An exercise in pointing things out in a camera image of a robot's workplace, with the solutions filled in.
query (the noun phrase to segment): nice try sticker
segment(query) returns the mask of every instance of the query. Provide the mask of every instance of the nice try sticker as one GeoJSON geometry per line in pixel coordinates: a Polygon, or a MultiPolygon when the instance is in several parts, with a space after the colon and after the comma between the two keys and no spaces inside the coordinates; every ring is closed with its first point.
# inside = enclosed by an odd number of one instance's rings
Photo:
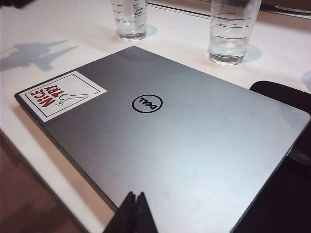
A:
{"type": "Polygon", "coordinates": [[[47,122],[105,92],[105,89],[74,71],[19,95],[43,122],[47,122]]]}

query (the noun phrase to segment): floor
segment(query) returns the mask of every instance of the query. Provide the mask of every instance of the floor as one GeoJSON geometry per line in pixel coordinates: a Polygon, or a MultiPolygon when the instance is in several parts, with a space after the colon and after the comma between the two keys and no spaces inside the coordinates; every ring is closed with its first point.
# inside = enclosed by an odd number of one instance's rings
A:
{"type": "Polygon", "coordinates": [[[24,159],[1,140],[1,233],[86,233],[24,159]]]}

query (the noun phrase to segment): glass of water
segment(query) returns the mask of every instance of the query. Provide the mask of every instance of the glass of water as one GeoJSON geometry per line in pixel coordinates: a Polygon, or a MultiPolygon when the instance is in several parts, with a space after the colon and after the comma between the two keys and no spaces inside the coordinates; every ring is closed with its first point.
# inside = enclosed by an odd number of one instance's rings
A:
{"type": "Polygon", "coordinates": [[[241,63],[261,0],[212,0],[209,58],[221,65],[241,63]]]}
{"type": "Polygon", "coordinates": [[[146,36],[146,0],[111,0],[117,35],[125,40],[146,36]]]}

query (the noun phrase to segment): white table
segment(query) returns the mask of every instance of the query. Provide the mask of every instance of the white table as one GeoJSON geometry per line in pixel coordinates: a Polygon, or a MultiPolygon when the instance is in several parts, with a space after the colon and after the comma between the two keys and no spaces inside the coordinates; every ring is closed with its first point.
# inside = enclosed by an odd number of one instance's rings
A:
{"type": "Polygon", "coordinates": [[[1,130],[92,233],[113,212],[19,107],[14,94],[132,45],[250,88],[268,80],[306,91],[311,78],[311,21],[260,12],[240,65],[207,58],[210,20],[148,6],[147,37],[117,38],[110,1],[40,0],[1,9],[1,130]]]}

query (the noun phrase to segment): laptop lid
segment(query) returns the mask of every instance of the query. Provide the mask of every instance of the laptop lid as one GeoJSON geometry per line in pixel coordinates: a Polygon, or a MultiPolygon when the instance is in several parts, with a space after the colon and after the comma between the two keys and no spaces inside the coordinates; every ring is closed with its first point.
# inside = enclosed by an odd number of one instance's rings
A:
{"type": "Polygon", "coordinates": [[[15,95],[112,209],[143,191],[159,232],[229,232],[310,120],[138,47],[15,95]]]}

